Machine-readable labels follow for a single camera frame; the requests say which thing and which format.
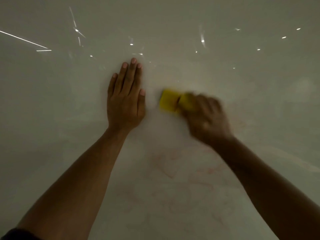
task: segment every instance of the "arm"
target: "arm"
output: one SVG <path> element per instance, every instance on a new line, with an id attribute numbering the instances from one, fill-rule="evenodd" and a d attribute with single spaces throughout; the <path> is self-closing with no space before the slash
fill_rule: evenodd
<path id="1" fill-rule="evenodd" d="M 222 157 L 274 234 L 280 240 L 320 239 L 319 206 L 233 136 L 217 99 L 193 99 L 198 112 L 183 111 L 191 134 Z"/>
<path id="2" fill-rule="evenodd" d="M 18 224 L 43 240 L 87 239 L 128 133 L 145 115 L 141 64 L 123 63 L 108 88 L 106 132 L 38 199 Z"/>

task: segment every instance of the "person's left hand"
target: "person's left hand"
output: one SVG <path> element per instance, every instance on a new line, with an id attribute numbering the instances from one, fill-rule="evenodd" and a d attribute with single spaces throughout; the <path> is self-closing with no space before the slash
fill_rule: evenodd
<path id="1" fill-rule="evenodd" d="M 124 62 L 119 74 L 114 73 L 108 88 L 107 114 L 109 129 L 129 133 L 146 113 L 144 89 L 140 89 L 142 65 L 136 58 L 130 66 Z"/>

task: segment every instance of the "white glossy surface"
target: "white glossy surface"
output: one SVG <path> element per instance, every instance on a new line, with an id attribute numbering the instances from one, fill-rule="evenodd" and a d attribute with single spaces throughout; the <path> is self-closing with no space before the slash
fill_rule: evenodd
<path id="1" fill-rule="evenodd" d="M 238 137 L 320 203 L 319 0 L 0 3 L 2 32 L 46 47 L 0 33 L 1 234 L 102 134 L 106 84 L 132 56 L 148 113 L 91 239 L 276 239 L 221 159 L 158 111 L 166 87 L 220 97 Z"/>

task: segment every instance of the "person's right arm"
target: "person's right arm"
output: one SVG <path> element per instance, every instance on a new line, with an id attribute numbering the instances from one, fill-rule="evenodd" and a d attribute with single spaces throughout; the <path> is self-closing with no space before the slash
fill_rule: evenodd
<path id="1" fill-rule="evenodd" d="M 221 156 L 274 234 L 280 240 L 320 239 L 320 207 L 234 137 L 220 101 L 193 99 L 198 111 L 183 111 L 191 135 Z"/>

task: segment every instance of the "forearm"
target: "forearm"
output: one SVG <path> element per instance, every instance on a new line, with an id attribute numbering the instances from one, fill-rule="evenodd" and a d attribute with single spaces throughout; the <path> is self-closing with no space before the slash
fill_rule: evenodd
<path id="1" fill-rule="evenodd" d="M 214 145 L 271 230 L 283 239 L 320 239 L 320 209 L 237 139 Z"/>
<path id="2" fill-rule="evenodd" d="M 18 224 L 45 239 L 87 239 L 126 133 L 107 130 Z"/>

